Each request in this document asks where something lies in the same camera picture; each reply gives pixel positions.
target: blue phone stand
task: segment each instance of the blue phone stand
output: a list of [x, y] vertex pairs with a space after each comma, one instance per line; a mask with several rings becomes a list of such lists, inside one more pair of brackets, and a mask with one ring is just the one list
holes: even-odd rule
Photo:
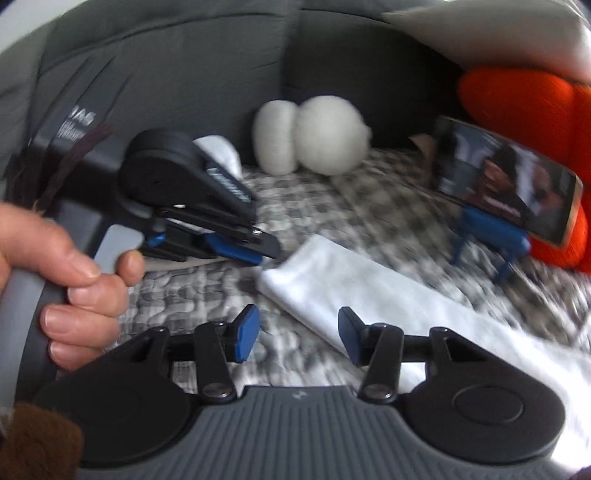
[[494, 284], [504, 281], [511, 263], [531, 250], [530, 236], [525, 230], [474, 207], [463, 208], [457, 233], [460, 238], [453, 252], [452, 265], [458, 264], [464, 246], [471, 237], [487, 243], [503, 257], [504, 263], [492, 280]]

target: ribbed gray surface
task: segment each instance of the ribbed gray surface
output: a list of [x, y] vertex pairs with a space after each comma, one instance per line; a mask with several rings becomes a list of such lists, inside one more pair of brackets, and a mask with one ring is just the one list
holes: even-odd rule
[[432, 449], [393, 409], [348, 387], [251, 387], [231, 406], [205, 409], [173, 448], [140, 465], [81, 470], [80, 480], [566, 480], [547, 460], [476, 466]]

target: gray cushion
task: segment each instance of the gray cushion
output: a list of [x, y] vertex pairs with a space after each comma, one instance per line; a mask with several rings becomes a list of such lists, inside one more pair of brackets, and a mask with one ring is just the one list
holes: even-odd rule
[[252, 162], [256, 110], [280, 98], [290, 0], [90, 0], [57, 22], [32, 112], [38, 125], [91, 55], [131, 74], [110, 117], [118, 135], [166, 127], [227, 137]]
[[[309, 0], [332, 5], [330, 0]], [[456, 96], [462, 71], [386, 23], [359, 15], [304, 10], [287, 51], [284, 96], [351, 101], [374, 133], [375, 147], [409, 145], [438, 115], [466, 118]]]
[[441, 0], [300, 0], [302, 10], [337, 12], [381, 20], [384, 12], [424, 7]]
[[31, 98], [51, 28], [48, 24], [35, 30], [0, 55], [0, 174], [29, 138]]

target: hand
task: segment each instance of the hand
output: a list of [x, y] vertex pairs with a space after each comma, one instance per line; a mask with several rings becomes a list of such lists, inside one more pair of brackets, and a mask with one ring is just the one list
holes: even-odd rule
[[40, 318], [50, 338], [50, 356], [66, 370], [97, 358], [119, 336], [116, 317], [125, 312], [127, 287], [144, 276], [144, 259], [124, 253], [117, 275], [100, 273], [93, 260], [75, 249], [67, 232], [35, 213], [0, 203], [0, 290], [11, 267], [25, 268], [68, 287], [70, 305], [47, 306]]

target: blue plastic part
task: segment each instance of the blue plastic part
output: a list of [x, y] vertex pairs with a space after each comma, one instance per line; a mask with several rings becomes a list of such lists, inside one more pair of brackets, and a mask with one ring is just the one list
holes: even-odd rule
[[238, 245], [219, 233], [206, 233], [204, 237], [210, 248], [220, 257], [242, 260], [251, 265], [262, 263], [262, 254]]
[[261, 312], [254, 307], [242, 319], [236, 335], [234, 355], [236, 362], [245, 362], [255, 344], [258, 332], [261, 329]]
[[511, 270], [511, 263], [531, 251], [530, 236], [525, 230], [474, 207], [463, 208], [462, 220], [457, 233], [460, 238], [450, 263], [457, 265], [470, 237], [473, 236], [487, 242], [501, 253], [504, 260], [503, 265], [493, 278], [495, 284], [506, 279]]
[[166, 240], [166, 233], [161, 233], [159, 235], [152, 236], [148, 238], [146, 243], [150, 248], [156, 248], [162, 244]]
[[361, 334], [365, 324], [349, 307], [339, 310], [339, 337], [351, 363], [358, 367], [361, 364], [362, 339]]

